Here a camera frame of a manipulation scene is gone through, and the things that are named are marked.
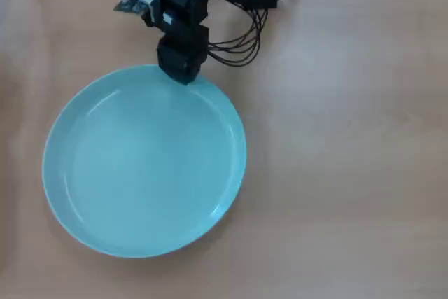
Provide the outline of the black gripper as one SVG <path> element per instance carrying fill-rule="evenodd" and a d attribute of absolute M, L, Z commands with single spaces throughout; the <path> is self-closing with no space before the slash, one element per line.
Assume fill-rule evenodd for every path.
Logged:
<path fill-rule="evenodd" d="M 158 65 L 172 80 L 188 85 L 206 61 L 208 45 L 209 28 L 202 25 L 184 33 L 165 33 L 157 45 Z"/>

